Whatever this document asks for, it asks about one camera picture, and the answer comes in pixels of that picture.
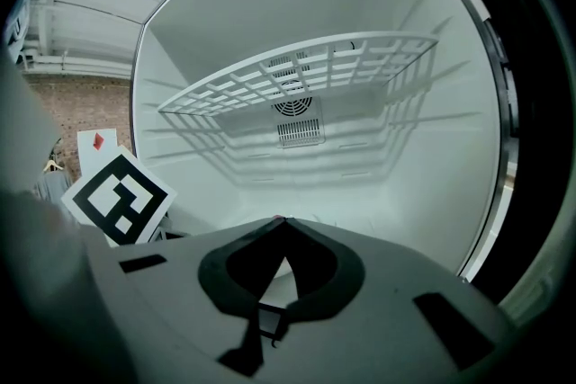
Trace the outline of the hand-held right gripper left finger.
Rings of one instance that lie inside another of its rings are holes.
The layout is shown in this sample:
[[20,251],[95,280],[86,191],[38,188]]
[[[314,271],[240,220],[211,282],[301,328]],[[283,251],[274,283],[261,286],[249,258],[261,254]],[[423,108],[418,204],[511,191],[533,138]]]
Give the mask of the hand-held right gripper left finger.
[[266,224],[266,219],[197,236],[134,246],[109,246],[88,228],[83,240],[105,306],[146,382],[288,384],[286,347],[263,345],[264,363],[251,378],[218,362],[240,346],[248,322],[221,313],[198,281],[211,250]]

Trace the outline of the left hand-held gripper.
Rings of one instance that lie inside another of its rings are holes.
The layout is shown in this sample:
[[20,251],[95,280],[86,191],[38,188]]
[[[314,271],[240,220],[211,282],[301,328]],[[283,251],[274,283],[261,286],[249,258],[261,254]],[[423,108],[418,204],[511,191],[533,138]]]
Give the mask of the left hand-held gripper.
[[177,192],[126,147],[118,146],[62,195],[81,225],[100,229],[110,246],[146,244]]

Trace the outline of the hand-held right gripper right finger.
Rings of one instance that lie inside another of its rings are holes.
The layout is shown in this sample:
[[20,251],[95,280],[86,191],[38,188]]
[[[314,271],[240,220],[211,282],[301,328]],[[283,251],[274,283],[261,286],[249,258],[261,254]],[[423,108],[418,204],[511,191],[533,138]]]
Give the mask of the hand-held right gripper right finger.
[[[264,384],[482,384],[515,333],[506,314],[471,284],[418,251],[327,224],[306,226],[354,250],[365,277],[335,317],[291,324],[263,346]],[[442,296],[490,344],[460,369],[415,300]]]

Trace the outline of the grey hanging garment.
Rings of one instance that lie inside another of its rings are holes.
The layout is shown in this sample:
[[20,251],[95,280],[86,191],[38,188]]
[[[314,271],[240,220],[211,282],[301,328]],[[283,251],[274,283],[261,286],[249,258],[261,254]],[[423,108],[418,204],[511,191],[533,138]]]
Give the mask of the grey hanging garment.
[[72,185],[67,171],[51,171],[43,173],[32,188],[32,192],[41,200],[60,206],[62,196]]

